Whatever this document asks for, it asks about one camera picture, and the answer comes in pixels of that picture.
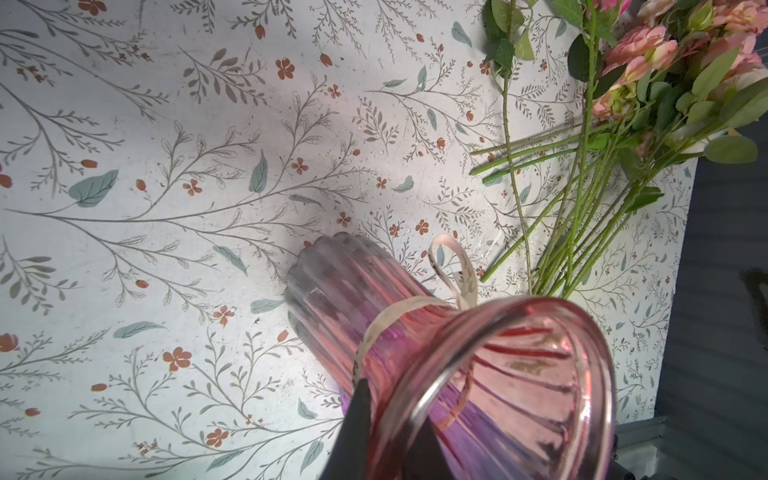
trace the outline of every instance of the pink flower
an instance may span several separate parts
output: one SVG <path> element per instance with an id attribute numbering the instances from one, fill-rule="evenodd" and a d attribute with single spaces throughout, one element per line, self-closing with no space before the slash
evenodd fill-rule
<path id="1" fill-rule="evenodd" d="M 637 20 L 649 27 L 655 27 L 657 20 L 674 7 L 675 0 L 648 0 L 640 7 Z"/>
<path id="2" fill-rule="evenodd" d="M 725 25 L 728 31 L 751 31 L 760 34 L 768 27 L 765 0 L 743 0 L 715 7 L 712 25 Z"/>
<path id="3" fill-rule="evenodd" d="M 707 53 L 701 59 L 701 67 L 706 67 L 712 63 L 712 60 L 715 58 L 721 56 L 727 51 L 739 47 L 739 55 L 736 57 L 736 60 L 733 61 L 733 65 L 730 67 L 730 69 L 733 70 L 745 59 L 753 58 L 752 51 L 755 48 L 755 41 L 755 34 L 746 32 L 718 38 L 716 41 L 713 41 L 710 44 L 710 47 L 707 49 Z"/>
<path id="4" fill-rule="evenodd" d="M 661 45 L 666 34 L 667 29 L 663 26 L 656 28 L 637 27 L 627 32 L 616 44 L 616 47 L 608 53 L 605 57 L 605 64 L 615 66 L 627 64 L 633 58 L 645 55 Z"/>

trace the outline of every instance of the white ribbon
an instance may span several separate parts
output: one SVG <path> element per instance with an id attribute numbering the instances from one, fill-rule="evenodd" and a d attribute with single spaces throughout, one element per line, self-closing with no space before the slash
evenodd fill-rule
<path id="1" fill-rule="evenodd" d="M 433 250 L 436 246 L 443 245 L 448 247 L 456 254 L 459 262 L 462 265 L 462 271 L 454 274 L 454 282 L 451 282 L 445 273 L 441 270 L 440 266 L 435 262 L 435 255 Z M 449 235 L 438 235 L 432 240 L 427 251 L 429 255 L 429 263 L 435 271 L 435 274 L 442 280 L 442 282 L 451 290 L 456 300 L 456 306 L 459 310 L 469 310 L 478 305 L 478 281 L 475 275 L 475 269 L 472 266 L 472 262 L 469 256 L 464 251 L 462 245 L 457 242 L 453 237 Z M 418 310 L 429 305 L 440 306 L 452 306 L 439 298 L 434 296 L 414 296 L 399 302 L 393 303 L 382 310 L 379 315 L 368 325 L 365 335 L 362 336 L 362 342 L 357 348 L 357 354 L 355 356 L 355 363 L 352 368 L 352 385 L 357 387 L 357 383 L 360 381 L 360 367 L 362 365 L 362 359 L 365 358 L 368 351 L 371 350 L 373 344 L 379 338 L 379 336 L 389 328 L 394 322 L 396 322 L 401 316 L 413 310 Z M 456 419 L 458 414 L 464 408 L 468 401 L 469 388 L 472 384 L 472 368 L 473 364 L 470 363 L 467 369 L 466 381 L 464 388 L 459 396 L 458 403 L 451 409 L 449 416 L 446 417 L 438 427 L 440 429 L 448 428 Z"/>

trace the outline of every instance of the floral pattern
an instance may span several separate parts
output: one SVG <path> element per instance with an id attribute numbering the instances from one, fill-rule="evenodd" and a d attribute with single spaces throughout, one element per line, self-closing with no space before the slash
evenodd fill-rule
<path id="1" fill-rule="evenodd" d="M 8 0 L 3 478 L 317 476 L 341 398 L 288 326 L 302 248 L 366 235 L 448 298 L 433 235 L 478 275 L 520 235 L 509 180 L 468 176 L 502 137 L 482 3 Z M 537 61 L 512 72 L 516 138 L 580 111 L 575 32 L 543 2 L 526 15 Z M 531 218 L 565 161 L 517 172 Z M 619 422 L 653 415 L 694 168 L 658 179 L 664 199 L 572 296 L 614 356 Z M 524 291 L 523 263 L 481 297 Z"/>

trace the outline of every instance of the pink glass vase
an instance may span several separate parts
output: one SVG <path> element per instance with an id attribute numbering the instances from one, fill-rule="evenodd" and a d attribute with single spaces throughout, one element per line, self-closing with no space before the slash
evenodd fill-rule
<path id="1" fill-rule="evenodd" d="M 347 395 L 368 325 L 417 295 L 431 293 L 371 240 L 347 233 L 304 249 L 286 289 L 293 328 Z M 427 306 L 390 326 L 361 367 L 372 396 L 370 479 L 397 477 L 427 415 L 457 480 L 605 477 L 611 358 L 573 303 L 518 296 L 465 312 Z M 455 408 L 467 378 L 468 402 Z"/>

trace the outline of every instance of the bouquet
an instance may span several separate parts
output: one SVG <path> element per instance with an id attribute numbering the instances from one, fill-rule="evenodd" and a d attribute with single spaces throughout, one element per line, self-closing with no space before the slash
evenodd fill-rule
<path id="1" fill-rule="evenodd" d="M 768 111 L 768 70 L 754 51 L 768 8 L 766 0 L 649 0 L 635 26 L 617 39 L 628 0 L 551 0 L 555 14 L 580 30 L 568 50 L 568 71 L 584 82 L 583 118 L 511 142 L 508 89 L 515 59 L 532 55 L 521 13 L 532 2 L 488 0 L 482 13 L 495 78 L 503 80 L 505 142 L 473 152 L 504 153 L 471 173 L 485 175 L 486 183 L 511 177 L 522 235 L 481 281 L 522 247 L 529 292 L 567 298 L 630 215 L 663 196 L 652 182 L 665 168 L 700 155 L 723 164 L 756 160 L 757 146 L 737 128 Z M 543 151 L 554 153 L 535 156 Z M 514 173 L 566 154 L 574 154 L 567 181 L 528 224 Z M 618 170 L 621 192 L 606 206 Z M 551 237 L 533 266 L 528 238 L 555 208 Z"/>

